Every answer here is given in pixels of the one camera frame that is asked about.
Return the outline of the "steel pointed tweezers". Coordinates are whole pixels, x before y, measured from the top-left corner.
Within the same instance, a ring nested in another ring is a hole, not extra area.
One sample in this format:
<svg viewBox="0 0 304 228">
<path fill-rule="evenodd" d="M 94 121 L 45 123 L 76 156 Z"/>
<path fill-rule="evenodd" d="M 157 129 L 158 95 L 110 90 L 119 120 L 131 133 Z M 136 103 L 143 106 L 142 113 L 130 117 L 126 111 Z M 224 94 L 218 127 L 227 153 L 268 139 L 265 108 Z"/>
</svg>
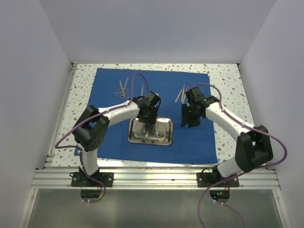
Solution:
<svg viewBox="0 0 304 228">
<path fill-rule="evenodd" d="M 183 103 L 183 98 L 184 98 L 184 93 L 185 93 L 185 85 L 182 86 L 181 90 L 179 91 L 175 102 L 177 103 L 178 101 L 181 101 Z"/>
<path fill-rule="evenodd" d="M 181 102 L 184 103 L 185 102 L 185 99 L 186 99 L 186 92 L 188 90 L 188 86 L 183 88 L 183 91 L 182 91 L 182 96 L 181 96 Z"/>
</svg>

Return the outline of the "steel instrument tray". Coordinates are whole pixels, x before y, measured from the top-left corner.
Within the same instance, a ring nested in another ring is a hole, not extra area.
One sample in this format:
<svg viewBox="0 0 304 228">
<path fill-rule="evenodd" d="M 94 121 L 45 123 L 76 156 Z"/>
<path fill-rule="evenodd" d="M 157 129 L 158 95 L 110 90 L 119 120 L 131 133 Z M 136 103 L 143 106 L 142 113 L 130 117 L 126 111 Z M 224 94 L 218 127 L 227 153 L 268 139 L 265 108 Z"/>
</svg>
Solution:
<svg viewBox="0 0 304 228">
<path fill-rule="evenodd" d="M 168 146 L 173 141 L 173 121 L 157 117 L 156 124 L 145 124 L 134 118 L 129 122 L 127 136 L 131 143 Z"/>
</svg>

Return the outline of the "steel surgical scissors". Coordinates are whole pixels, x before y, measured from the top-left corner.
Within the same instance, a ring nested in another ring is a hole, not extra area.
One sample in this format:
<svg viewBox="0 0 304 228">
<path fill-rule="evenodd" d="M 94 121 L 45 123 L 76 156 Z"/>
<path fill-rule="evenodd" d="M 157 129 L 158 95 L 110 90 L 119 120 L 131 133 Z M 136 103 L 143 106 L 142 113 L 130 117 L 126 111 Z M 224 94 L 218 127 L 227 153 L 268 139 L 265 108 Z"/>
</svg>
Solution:
<svg viewBox="0 0 304 228">
<path fill-rule="evenodd" d="M 122 84 L 122 81 L 121 81 L 121 80 L 119 81 L 120 99 L 127 99 L 127 98 L 129 98 L 128 89 L 126 88 L 126 87 L 127 87 L 127 84 L 128 84 L 128 80 L 129 80 L 129 77 L 127 77 L 127 79 L 125 80 L 125 83 L 124 83 L 124 84 Z"/>
</svg>

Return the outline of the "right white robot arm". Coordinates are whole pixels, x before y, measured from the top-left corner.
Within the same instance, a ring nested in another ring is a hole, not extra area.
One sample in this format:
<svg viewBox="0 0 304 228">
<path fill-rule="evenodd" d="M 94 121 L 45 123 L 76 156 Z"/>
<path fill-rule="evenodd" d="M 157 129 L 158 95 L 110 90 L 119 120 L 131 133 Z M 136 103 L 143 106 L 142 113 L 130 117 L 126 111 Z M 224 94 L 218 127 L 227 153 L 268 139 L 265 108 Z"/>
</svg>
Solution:
<svg viewBox="0 0 304 228">
<path fill-rule="evenodd" d="M 196 127 L 200 119 L 207 118 L 225 130 L 236 142 L 234 157 L 219 163 L 212 168 L 211 180 L 216 186 L 223 186 L 228 177 L 240 173 L 250 172 L 273 159 L 273 151 L 264 126 L 248 128 L 242 119 L 221 106 L 219 100 L 210 96 L 200 99 L 197 103 L 181 106 L 181 127 Z"/>
</svg>

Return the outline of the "steel ring-handled forceps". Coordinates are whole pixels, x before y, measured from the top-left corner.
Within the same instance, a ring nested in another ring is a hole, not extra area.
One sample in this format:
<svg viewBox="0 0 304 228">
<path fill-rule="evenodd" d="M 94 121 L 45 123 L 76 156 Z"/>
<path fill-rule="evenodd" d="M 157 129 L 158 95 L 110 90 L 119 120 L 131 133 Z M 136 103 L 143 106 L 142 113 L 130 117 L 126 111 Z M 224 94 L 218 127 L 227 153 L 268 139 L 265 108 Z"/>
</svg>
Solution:
<svg viewBox="0 0 304 228">
<path fill-rule="evenodd" d="M 114 96 L 122 96 L 123 95 L 123 86 L 121 80 L 119 81 L 119 89 L 117 92 L 113 93 Z"/>
</svg>

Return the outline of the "blue surgical cloth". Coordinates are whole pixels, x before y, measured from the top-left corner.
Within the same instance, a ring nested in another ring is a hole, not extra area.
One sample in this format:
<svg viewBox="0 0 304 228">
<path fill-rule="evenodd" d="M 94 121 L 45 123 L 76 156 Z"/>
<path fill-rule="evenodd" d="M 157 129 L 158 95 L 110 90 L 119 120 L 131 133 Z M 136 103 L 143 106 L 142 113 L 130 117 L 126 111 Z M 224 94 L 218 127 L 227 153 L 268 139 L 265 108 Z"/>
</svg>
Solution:
<svg viewBox="0 0 304 228">
<path fill-rule="evenodd" d="M 120 99 L 113 93 L 129 77 L 129 98 Z M 97 150 L 98 158 L 161 163 L 216 163 L 214 124 L 201 119 L 200 126 L 181 127 L 181 105 L 173 101 L 183 83 L 192 86 L 197 80 L 209 83 L 205 74 L 183 72 L 99 69 L 96 73 L 88 106 L 107 108 L 119 105 L 153 91 L 160 98 L 157 117 L 173 121 L 173 141 L 168 146 L 131 143 L 128 141 L 129 120 L 112 125 L 107 129 L 102 144 Z"/>
</svg>

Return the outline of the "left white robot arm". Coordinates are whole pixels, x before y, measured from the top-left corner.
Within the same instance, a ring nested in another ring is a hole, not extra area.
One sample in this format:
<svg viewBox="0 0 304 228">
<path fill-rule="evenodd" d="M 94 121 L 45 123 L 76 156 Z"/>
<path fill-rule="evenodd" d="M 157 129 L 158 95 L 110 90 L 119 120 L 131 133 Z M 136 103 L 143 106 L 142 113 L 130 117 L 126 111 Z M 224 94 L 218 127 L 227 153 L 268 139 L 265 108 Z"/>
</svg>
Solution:
<svg viewBox="0 0 304 228">
<path fill-rule="evenodd" d="M 97 109 L 91 105 L 85 109 L 72 134 L 79 147 L 82 181 L 87 186 L 92 187 L 98 183 L 97 150 L 104 140 L 107 129 L 134 118 L 144 124 L 156 124 L 160 102 L 161 99 L 157 95 L 146 95 L 107 108 Z"/>
</svg>

